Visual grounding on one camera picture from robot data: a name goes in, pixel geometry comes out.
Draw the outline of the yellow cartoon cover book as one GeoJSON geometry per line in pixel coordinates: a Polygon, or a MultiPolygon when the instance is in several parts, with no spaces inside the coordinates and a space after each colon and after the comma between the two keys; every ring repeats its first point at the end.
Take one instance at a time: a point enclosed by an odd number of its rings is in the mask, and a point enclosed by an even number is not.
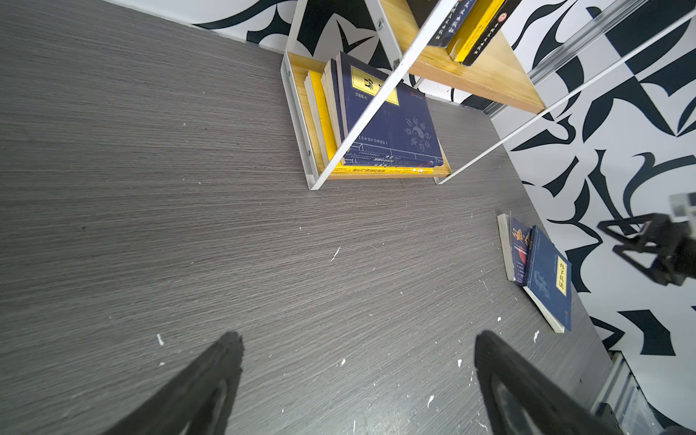
{"type": "Polygon", "coordinates": [[[452,61],[461,63],[504,0],[478,0],[448,46],[452,61]]]}

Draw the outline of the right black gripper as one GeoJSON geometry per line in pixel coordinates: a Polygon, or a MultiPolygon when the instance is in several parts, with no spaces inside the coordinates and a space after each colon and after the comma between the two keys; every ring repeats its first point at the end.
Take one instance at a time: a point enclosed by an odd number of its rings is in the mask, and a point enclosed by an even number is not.
{"type": "Polygon", "coordinates": [[[597,228],[618,242],[616,255],[652,282],[682,286],[687,278],[695,279],[695,236],[688,221],[652,213],[600,221],[597,228]],[[644,266],[628,252],[648,252],[654,260],[644,266]]]}

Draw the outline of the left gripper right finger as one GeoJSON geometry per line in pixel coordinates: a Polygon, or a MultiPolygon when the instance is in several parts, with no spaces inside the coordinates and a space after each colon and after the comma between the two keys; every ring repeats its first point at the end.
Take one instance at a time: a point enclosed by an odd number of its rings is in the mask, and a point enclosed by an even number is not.
{"type": "Polygon", "coordinates": [[[474,364],[493,434],[618,434],[491,331],[475,340],[474,364]]]}

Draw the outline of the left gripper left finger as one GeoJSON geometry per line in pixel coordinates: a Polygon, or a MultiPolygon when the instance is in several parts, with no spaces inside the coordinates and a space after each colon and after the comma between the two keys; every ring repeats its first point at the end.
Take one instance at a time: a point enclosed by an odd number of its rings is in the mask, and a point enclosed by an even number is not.
{"type": "Polygon", "coordinates": [[[224,434],[242,374],[241,335],[226,332],[107,434],[224,434]]]}

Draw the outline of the black Murphy's law book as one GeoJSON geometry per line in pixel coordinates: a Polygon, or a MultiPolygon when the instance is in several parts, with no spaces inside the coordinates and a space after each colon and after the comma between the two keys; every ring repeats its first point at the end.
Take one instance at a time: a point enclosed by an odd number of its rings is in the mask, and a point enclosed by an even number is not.
{"type": "Polygon", "coordinates": [[[467,56],[461,62],[463,65],[467,67],[474,65],[483,51],[488,47],[493,37],[502,29],[502,26],[518,8],[520,3],[521,0],[507,0],[501,4],[498,11],[488,20],[486,27],[478,36],[475,45],[473,45],[467,56]]]}

